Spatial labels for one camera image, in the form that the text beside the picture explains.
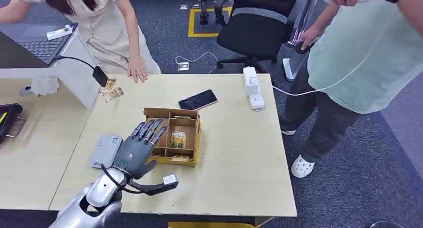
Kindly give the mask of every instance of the power strip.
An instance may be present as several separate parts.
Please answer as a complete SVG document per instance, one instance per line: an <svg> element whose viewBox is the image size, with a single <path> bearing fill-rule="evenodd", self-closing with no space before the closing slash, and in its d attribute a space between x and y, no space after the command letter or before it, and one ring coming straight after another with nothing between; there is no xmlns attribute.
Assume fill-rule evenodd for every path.
<svg viewBox="0 0 423 228"><path fill-rule="evenodd" d="M251 108L261 111L264 108L264 99L263 94L261 94L260 85L258 84L255 68L245 67L243 73L245 78L245 92L250 101Z"/></svg>

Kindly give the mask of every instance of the white cable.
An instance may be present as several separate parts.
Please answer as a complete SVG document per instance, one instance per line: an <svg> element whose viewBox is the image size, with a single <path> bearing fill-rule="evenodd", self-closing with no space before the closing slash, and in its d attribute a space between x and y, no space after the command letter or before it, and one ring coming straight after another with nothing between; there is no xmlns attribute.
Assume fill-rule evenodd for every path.
<svg viewBox="0 0 423 228"><path fill-rule="evenodd" d="M282 93L285 93L286 95L289 95L289 96L302 96L302 95L306 95L306 94L309 94L309 93L313 93L313 92L321 92L321 91L323 91L323 90L327 90L327 89L329 89L329 88L331 88L331 87L334 87L334 86L336 86L336 85L338 85L340 82L342 82L342 81L344 81L345 80L345 78L347 78L349 75L351 75L351 73L353 73L355 70L357 70L366 60L367 60L367 58L369 58L369 56L370 56L370 54L372 53L372 51L373 51L373 49L376 47L376 45L378 44L378 42L379 42L379 40L382 38L382 35L384 35L385 34L385 31L386 31L386 29L388 28L388 25L390 24L390 22L394 19L394 17L396 16L398 14L398 12L396 12L395 14L394 14L394 16L392 17L392 19L391 20L389 20L386 24L385 24L385 26L384 26L384 28L381 30L381 33L379 34L379 36L378 36L378 38L376 39L376 41L375 41L375 43L373 44L373 46L370 48L370 50L369 50L369 53L367 53L367 55L366 55L366 57L363 59L363 61L361 61L353 70L351 70L351 72L349 72L347 75L345 75L341 80L339 80L339 81L337 81L337 82L335 82L334 84L332 84L332 85L330 85L330 86L328 86L328 87L325 87L325 88L321 88L321 89L317 89L317 90L313 90L313 91L308 91L308 92L303 92L303 93L299 93L299 94L291 94L291 93L289 93L289 92L285 92L284 90L282 90L282 89L280 89L280 88L277 88L277 87L275 87L275 86L273 86L273 85L271 85L271 84L268 84L268 83L264 83L264 84L266 84L266 85L268 85L268 86L271 86L271 87L273 87L274 89L276 89L276 90L278 90L279 92L282 92Z"/></svg>
<svg viewBox="0 0 423 228"><path fill-rule="evenodd" d="M404 228L403 226L400 226L399 224L397 224L397 223L394 223L394 222L388 222L388 221L380 221L380 222L376 222L376 223L374 223L373 225L371 225L369 228L374 228L374 227L376 227L375 225L377 225L377 224L379 224L379 223L391 223L391 224L394 224L394 225L396 225L396 226L398 226L398 227L400 227L400 228Z"/></svg>
<svg viewBox="0 0 423 228"><path fill-rule="evenodd" d="M205 52L205 53L203 53L200 57L198 57L195 60L189 60L189 59L186 59L186 58L178 55L178 56L175 57L175 63L178 64L178 58L181 58L181 59L183 59L183 60L185 60L187 62L196 62L196 61L198 61L200 58L202 58L204 55L206 55L208 53L210 53L216 59L216 63L219 61L217 59L217 57L212 52ZM216 68L217 68L217 65L209 72L209 74L212 73Z"/></svg>

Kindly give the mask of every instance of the laptop keyboard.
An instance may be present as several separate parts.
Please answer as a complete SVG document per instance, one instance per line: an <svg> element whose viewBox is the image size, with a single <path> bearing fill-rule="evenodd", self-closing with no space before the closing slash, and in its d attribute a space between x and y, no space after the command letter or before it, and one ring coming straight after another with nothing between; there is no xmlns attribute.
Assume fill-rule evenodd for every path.
<svg viewBox="0 0 423 228"><path fill-rule="evenodd" d="M62 43L64 37L60 37L53 40L47 40L47 38L40 41L17 41L19 45L34 54L39 58L50 57L56 55L55 52Z"/></svg>

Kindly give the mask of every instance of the cardboard box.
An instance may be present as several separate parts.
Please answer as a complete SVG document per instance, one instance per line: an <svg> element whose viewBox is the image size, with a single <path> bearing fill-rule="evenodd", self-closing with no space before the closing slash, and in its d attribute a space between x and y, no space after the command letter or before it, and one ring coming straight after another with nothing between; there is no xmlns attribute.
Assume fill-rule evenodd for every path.
<svg viewBox="0 0 423 228"><path fill-rule="evenodd" d="M167 131L155 145L153 154L148 159L148 162L156 160L157 163L162 164L195 167L201 136L201 122L198 111L144 108L144 115L146 115L146 121L157 118L163 119L157 131L163 126L168 127ZM185 146L183 148L171 147L173 132L183 132L186 134Z"/></svg>

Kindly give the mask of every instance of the charging cable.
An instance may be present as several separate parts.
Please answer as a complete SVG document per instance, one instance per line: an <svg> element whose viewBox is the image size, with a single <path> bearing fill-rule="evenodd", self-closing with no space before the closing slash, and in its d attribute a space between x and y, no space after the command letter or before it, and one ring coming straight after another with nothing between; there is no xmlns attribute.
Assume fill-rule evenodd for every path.
<svg viewBox="0 0 423 228"><path fill-rule="evenodd" d="M271 84L268 84L268 83L264 83L264 84L266 84L266 85L268 85L268 86L271 86L271 87L273 87L274 89L276 89L276 90L278 90L278 91L280 91L280 92L282 92L282 93L284 93L284 94L286 94L286 95L289 95L289 96L302 96L302 95L306 95L306 94L310 94L310 93L314 93L314 92L321 92L321 91L324 91L324 90L327 90L327 89L329 89L329 88L332 88L332 87L334 87L334 86L336 86L336 85L338 85L340 82L342 82L342 81L344 81L348 76L350 76L355 70L357 70L368 58L369 58L369 56L370 56L370 54L373 52L373 49L375 49L375 47L376 47L376 45L378 44L378 42L381 40L381 38L382 38L382 36L385 34L385 32L386 32L386 30L387 30L387 28L388 28L388 25L390 24L390 22L392 21L392 20L394 20L394 17L395 16L397 16L397 14L398 14L399 12L396 12L393 16L392 16L392 18L391 18L391 20L389 20L388 22L386 22L386 24L384 25L384 27L383 27L383 29L381 30L381 33L379 34L379 36L378 36L378 38L376 39L376 41L375 41L375 43L372 45L372 47L370 48L370 50L369 50L369 52L367 53L367 55L366 55L366 57L364 57L364 59L353 69L353 70L351 70L347 75L345 75L343 78L341 78L341 80L339 80L339 81L337 81L337 82L335 82L334 84L332 84L332 85L330 85L330 86L328 86L328 87L325 87L325 88L321 88L321 89L317 89L317 90L313 90L313 91L308 91L308 92L303 92L303 93L299 93L299 94L292 94L292 93L289 93L289 92L286 92L286 91L284 91L284 90L282 90L282 89L280 89L280 88L277 88L277 87L275 87L275 86L273 86L273 85L271 85ZM207 53L210 53L215 59L216 59L216 62L218 62L218 59L216 58L216 56L213 54L213 53L211 53L211 52L205 52L205 53L203 53L199 58L197 58L197 59L195 59L195 60L188 60L188 59L186 59L186 58L184 58L184 57L181 57L181 56L177 56L176 58L175 58L175 62L176 62L176 64L178 63L178 58L182 58L183 60L185 60L185 61L188 61L188 62L195 62L195 61L197 61L197 60L199 60L200 58L202 58L204 55L206 55ZM217 66L215 66L210 72L209 72L209 74L210 73L212 73L215 69L217 68ZM258 78L256 78L256 77L252 77L251 79L250 79L250 83L252 82L252 79L257 79L258 80Z"/></svg>
<svg viewBox="0 0 423 228"><path fill-rule="evenodd" d="M184 57L182 57L182 56L176 56L175 57L175 63L176 64L178 64L178 58L181 58L181 59L183 59L183 60L185 60L185 61L187 61L187 62L196 62L196 61L198 61L200 58L202 58L204 55L206 55L206 54L211 54L215 59L216 59L216 63L219 61L218 59L217 59L217 57L212 53L212 52L205 52L205 53L203 53L200 57L198 57L197 59L195 59L195 60L189 60L189 59L186 59L186 58L184 58ZM209 72L209 74L210 73L212 73L215 69L217 68L217 65L216 66L214 66L214 68Z"/></svg>
<svg viewBox="0 0 423 228"><path fill-rule="evenodd" d="M99 66L93 67L88 62L86 62L82 59L76 58L76 57L66 57L66 56L61 56L61 55L54 56L54 60L62 60L62 59L72 59L72 60L76 60L76 61L79 61L79 62L82 62L82 63L88 65L89 67L91 67L93 69L92 76L98 82L98 84L100 84L100 86L102 86L102 87L106 86L107 80L109 78L107 77L107 75L104 73L104 71Z"/></svg>
<svg viewBox="0 0 423 228"><path fill-rule="evenodd" d="M81 60L79 58L76 58L76 57L66 57L66 56L62 56L62 55L54 56L54 60L62 60L62 59L73 59L73 60L76 60L76 61L80 61L82 63L87 64L89 67L91 67L93 70L95 70L95 68L91 64L89 64L88 62L86 62L84 60Z"/></svg>

